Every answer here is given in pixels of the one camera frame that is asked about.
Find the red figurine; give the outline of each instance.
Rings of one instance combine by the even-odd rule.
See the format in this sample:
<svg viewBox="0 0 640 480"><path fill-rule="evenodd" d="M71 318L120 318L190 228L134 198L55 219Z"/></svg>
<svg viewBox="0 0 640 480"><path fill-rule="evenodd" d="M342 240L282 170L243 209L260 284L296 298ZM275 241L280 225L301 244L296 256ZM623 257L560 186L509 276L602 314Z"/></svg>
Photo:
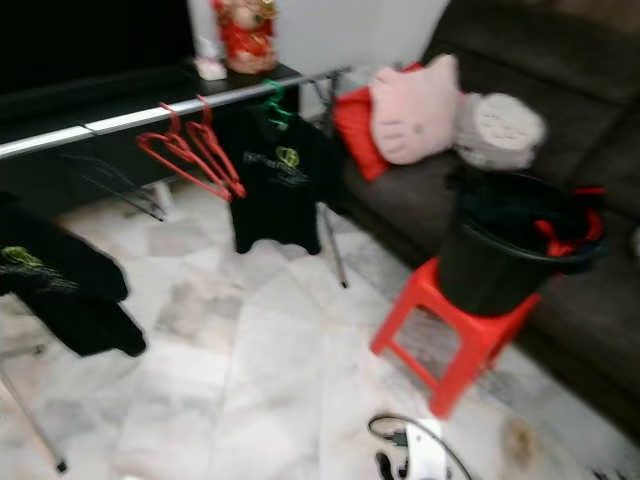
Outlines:
<svg viewBox="0 0 640 480"><path fill-rule="evenodd" d="M259 73L276 66L273 50L275 0L211 0L218 16L227 66L239 73Z"/></svg>

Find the black television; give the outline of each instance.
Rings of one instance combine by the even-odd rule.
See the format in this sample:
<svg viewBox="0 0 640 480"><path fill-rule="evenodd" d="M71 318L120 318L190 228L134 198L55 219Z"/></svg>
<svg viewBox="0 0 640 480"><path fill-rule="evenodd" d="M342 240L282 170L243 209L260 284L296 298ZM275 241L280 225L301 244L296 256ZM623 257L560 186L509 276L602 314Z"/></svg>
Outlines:
<svg viewBox="0 0 640 480"><path fill-rule="evenodd" d="M3 2L0 120L175 81L193 54L187 0Z"/></svg>

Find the cable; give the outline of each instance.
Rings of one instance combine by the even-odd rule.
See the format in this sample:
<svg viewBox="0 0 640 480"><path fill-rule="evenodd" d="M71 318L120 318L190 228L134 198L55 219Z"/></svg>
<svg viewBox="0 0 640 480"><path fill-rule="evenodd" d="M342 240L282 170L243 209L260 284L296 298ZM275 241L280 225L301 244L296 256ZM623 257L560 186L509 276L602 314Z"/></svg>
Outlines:
<svg viewBox="0 0 640 480"><path fill-rule="evenodd" d="M367 428L369 429L369 433L371 433L371 435L379 438L380 440L385 440L385 441L392 441L393 434L380 433L379 431L373 428L375 423L380 422L382 420L399 420L401 422L410 423L414 427L420 429L422 432L429 435L429 437L432 440L434 440L437 444L439 444L444 449L444 451L458 466L458 468L460 469L460 471L462 472L462 474L465 476L467 480L473 480L473 478L471 477L471 474L462 463L462 460L460 460L458 455L456 455L456 453L451 449L451 447L449 447L447 442L442 440L440 437L438 437L435 433L433 433L431 430L429 430L427 427L422 425L417 420L414 420L413 418L410 418L410 417L405 417L404 415L396 415L396 414L376 415L371 420L369 420L369 424L367 425Z"/></svg>

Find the clothes drying rack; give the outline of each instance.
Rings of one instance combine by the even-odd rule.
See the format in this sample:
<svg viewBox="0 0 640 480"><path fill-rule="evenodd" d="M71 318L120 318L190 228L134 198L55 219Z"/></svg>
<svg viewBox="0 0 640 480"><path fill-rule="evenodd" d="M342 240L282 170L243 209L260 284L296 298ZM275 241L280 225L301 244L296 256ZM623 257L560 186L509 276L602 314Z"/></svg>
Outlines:
<svg viewBox="0 0 640 480"><path fill-rule="evenodd" d="M333 122L331 121L332 112L340 77L342 76L342 74L347 73L349 70L349 67L344 67L324 73L319 73L316 75L296 76L278 80L278 85L284 89L287 89L300 85L312 84L314 91L316 92L324 106L324 113L321 118L322 130L325 135L327 135L327 137L331 138L334 134ZM326 80L329 81L329 85L327 87L327 92L323 93L319 82ZM244 100L250 100L252 98L257 98L271 93L273 90L274 87L272 85L260 84L241 88L231 92L213 94L203 98L207 105L215 108L221 107L223 105L231 105L233 103ZM182 102L171 104L169 105L169 107L178 115L187 115L202 110L202 102L201 100L194 98L192 100L185 100ZM83 125L63 128L44 134L34 135L12 142L7 142L4 144L0 144L0 160L19 155L25 155L28 153L34 153L50 148L60 147L83 140L89 140L100 135L107 135L110 133L127 130L129 128L166 120L169 119L169 115L170 114L167 109L156 107L90 123L85 123ZM163 207L169 206L172 202L166 184L160 181L154 185L154 188L156 190L156 194L158 195L158 201L160 205ZM138 208L148 213L146 209L141 207ZM343 288L348 288L344 264L338 250L338 244L335 240L334 231L329 219L328 207L326 205L322 207L320 218L322 219L326 228L329 247L335 261L338 279ZM67 470L67 462L65 458L61 453L59 453L54 443L49 440L42 428L38 425L31 411L20 398L18 391L14 387L4 369L5 360L15 358L24 354L40 354L44 351L44 349L44 345L38 344L11 350L8 352L0 352L0 397L3 397L8 403L12 404L12 406L14 407L13 409L17 412L19 418L23 421L26 428L31 433L37 446L40 447L45 457L50 460L51 463L53 463L58 473L62 474Z"/></svg>

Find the dark grey sofa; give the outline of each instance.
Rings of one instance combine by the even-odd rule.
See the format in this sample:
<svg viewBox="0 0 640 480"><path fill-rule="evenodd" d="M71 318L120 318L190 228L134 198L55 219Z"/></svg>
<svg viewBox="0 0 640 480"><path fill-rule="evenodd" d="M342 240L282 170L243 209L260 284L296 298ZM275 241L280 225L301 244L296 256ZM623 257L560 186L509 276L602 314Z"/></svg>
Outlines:
<svg viewBox="0 0 640 480"><path fill-rule="evenodd" d="M558 185L608 189L606 258L556 278L517 341L566 385L640 438L640 44L517 0L452 0L422 61L454 53L465 91L505 92L548 122L532 169ZM445 152L373 183L353 161L340 206L410 265L437 254L453 205Z"/></svg>

